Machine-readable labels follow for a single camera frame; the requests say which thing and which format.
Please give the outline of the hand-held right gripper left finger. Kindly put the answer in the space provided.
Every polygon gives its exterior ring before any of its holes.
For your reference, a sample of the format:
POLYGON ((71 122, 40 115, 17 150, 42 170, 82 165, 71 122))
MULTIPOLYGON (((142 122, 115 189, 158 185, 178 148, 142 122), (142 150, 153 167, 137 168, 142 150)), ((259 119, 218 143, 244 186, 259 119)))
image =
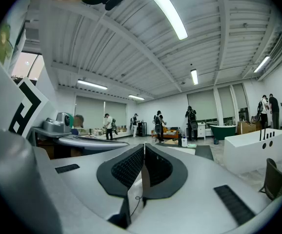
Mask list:
POLYGON ((131 224, 128 191, 142 170, 143 160, 144 145, 139 144, 102 163, 97 169, 97 180, 106 193, 123 199, 120 212, 108 221, 124 229, 131 224))

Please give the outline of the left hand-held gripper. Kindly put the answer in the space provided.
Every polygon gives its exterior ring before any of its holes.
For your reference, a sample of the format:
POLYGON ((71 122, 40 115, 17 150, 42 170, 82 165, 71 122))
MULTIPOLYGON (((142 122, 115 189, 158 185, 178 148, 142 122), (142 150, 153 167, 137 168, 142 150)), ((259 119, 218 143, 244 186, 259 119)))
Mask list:
POLYGON ((71 114, 55 110, 52 103, 35 85, 24 78, 18 84, 24 97, 11 120, 9 131, 28 139, 33 146, 47 139, 55 153, 80 149, 83 153, 101 153, 126 147, 126 142, 102 140, 73 134, 71 114))

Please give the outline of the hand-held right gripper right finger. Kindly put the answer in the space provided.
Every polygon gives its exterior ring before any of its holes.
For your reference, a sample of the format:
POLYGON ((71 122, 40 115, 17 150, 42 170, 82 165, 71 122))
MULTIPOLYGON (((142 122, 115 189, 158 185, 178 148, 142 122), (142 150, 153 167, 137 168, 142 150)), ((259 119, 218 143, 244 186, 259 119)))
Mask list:
POLYGON ((172 197, 188 178, 188 169, 183 161, 174 156, 171 149, 145 143, 143 145, 142 201, 172 197))

